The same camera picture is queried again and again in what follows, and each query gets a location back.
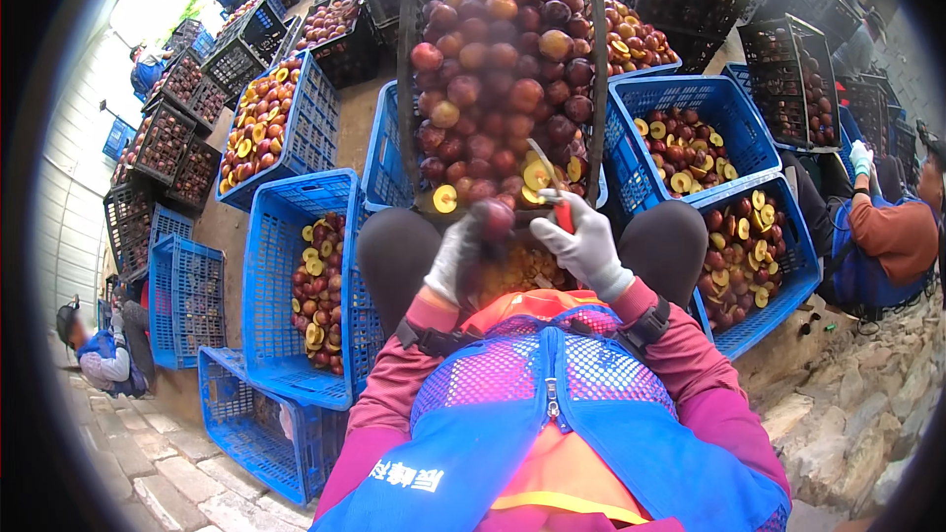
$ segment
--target blue vest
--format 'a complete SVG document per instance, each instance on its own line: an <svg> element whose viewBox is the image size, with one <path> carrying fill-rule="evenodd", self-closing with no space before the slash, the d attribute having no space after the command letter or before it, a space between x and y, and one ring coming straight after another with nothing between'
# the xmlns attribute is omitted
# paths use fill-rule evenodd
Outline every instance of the blue vest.
<svg viewBox="0 0 946 532"><path fill-rule="evenodd" d="M883 199L880 195L870 198L874 207L900 206L907 202L916 202L912 198L903 198L896 204ZM937 215L930 207L934 221ZM850 200L838 207L834 215L834 242L832 243L832 257L843 254L842 249L851 239L850 224L847 217L850 214ZM869 257L859 246L850 249L841 265L834 271L834 295L841 304L860 304L869 308L887 308L897 306L922 291L926 277L922 276L913 283L896 286L887 278L880 261Z"/></svg>
<svg viewBox="0 0 946 532"><path fill-rule="evenodd" d="M135 89L136 93L149 95L154 84L160 81L161 75L164 73L164 60L151 66L136 62L135 68L132 69L132 88Z"/></svg>
<svg viewBox="0 0 946 532"><path fill-rule="evenodd" d="M84 346L79 349L76 349L76 357L81 360L82 356L86 353L97 353L104 360L111 360L115 357L115 340L112 336L112 333L108 330L103 329L102 331L97 332L91 339L89 339ZM112 390L106 390L112 397L117 397L118 395L127 395L129 397L140 397L148 391L148 385L145 382L145 375L142 374L141 370L135 365L135 361L132 359L132 355L129 353L129 361L131 364L131 373L124 382L114 382Z"/></svg>
<svg viewBox="0 0 946 532"><path fill-rule="evenodd" d="M566 332L573 318L598 334ZM677 518L688 532L784 530L784 491L677 421L656 375L601 337L619 324L607 307L582 306L492 327L421 386L411 441L309 530L473 530L556 410L558 428L577 432L655 520Z"/></svg>

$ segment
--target gloved hand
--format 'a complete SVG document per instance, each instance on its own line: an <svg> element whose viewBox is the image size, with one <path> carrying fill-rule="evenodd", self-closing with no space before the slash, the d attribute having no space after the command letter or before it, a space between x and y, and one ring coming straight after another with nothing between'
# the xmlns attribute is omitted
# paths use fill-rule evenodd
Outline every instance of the gloved hand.
<svg viewBox="0 0 946 532"><path fill-rule="evenodd" d="M554 197L555 190L541 190L539 195ZM547 218L536 218L529 230L558 258L558 266L594 290L604 302L613 302L634 280L634 272L621 267L618 249L611 235L611 225L580 196L562 193L572 205L575 233L569 234Z"/></svg>
<svg viewBox="0 0 946 532"><path fill-rule="evenodd" d="M460 306L457 295L459 276L464 268L479 261L482 218L471 209L443 233L440 249L424 283L442 299Z"/></svg>
<svg viewBox="0 0 946 532"><path fill-rule="evenodd" d="M847 158L850 160L850 166L854 168L855 178L859 174L870 176L870 166L874 162L874 152L869 150L863 142L855 140L854 144L850 146L850 155Z"/></svg>

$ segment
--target brown shirt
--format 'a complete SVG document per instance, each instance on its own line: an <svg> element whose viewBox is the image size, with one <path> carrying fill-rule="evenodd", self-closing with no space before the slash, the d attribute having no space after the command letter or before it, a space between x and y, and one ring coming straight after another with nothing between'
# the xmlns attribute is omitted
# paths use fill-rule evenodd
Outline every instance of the brown shirt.
<svg viewBox="0 0 946 532"><path fill-rule="evenodd" d="M877 258L895 285L918 279L940 254L940 230L923 202L877 208L861 201L848 221L854 242Z"/></svg>

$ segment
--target zipper pull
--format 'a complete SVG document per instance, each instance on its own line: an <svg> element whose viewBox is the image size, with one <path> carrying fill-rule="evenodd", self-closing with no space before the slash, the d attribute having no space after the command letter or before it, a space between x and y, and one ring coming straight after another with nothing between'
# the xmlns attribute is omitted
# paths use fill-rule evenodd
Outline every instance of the zipper pull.
<svg viewBox="0 0 946 532"><path fill-rule="evenodd" d="M546 413L547 413L547 414L549 415L549 417L551 417L552 419L555 419L556 417L558 417L558 414L559 414L559 411L558 411L558 393L557 393L556 390L555 390L555 383L556 383L556 382L557 382L557 381L556 381L554 378L546 378L546 379L545 379L545 389L546 389L546 392L548 393L548 396L549 396L549 409L546 411Z"/></svg>

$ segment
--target hand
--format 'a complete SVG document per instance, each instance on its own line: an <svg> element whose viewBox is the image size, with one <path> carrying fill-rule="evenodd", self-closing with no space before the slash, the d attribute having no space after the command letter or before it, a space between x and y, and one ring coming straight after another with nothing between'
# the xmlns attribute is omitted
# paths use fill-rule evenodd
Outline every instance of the hand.
<svg viewBox="0 0 946 532"><path fill-rule="evenodd" d="M539 195L553 197L555 190L541 190ZM532 220L529 230L558 258L559 267L569 270L602 301L613 302L634 281L634 272L621 267L608 219L578 195L565 192L562 197L572 206L575 233L563 231L547 218Z"/></svg>
<svg viewBox="0 0 946 532"><path fill-rule="evenodd" d="M427 287L458 307L458 277L463 268L479 261L482 216L477 211L478 206L474 205L466 216L443 233L431 271L424 278Z"/></svg>
<svg viewBox="0 0 946 532"><path fill-rule="evenodd" d="M855 140L854 144L850 146L850 155L847 158L850 160L850 166L854 168L855 177L859 174L870 176L870 167L874 162L874 152L869 150L863 142Z"/></svg>

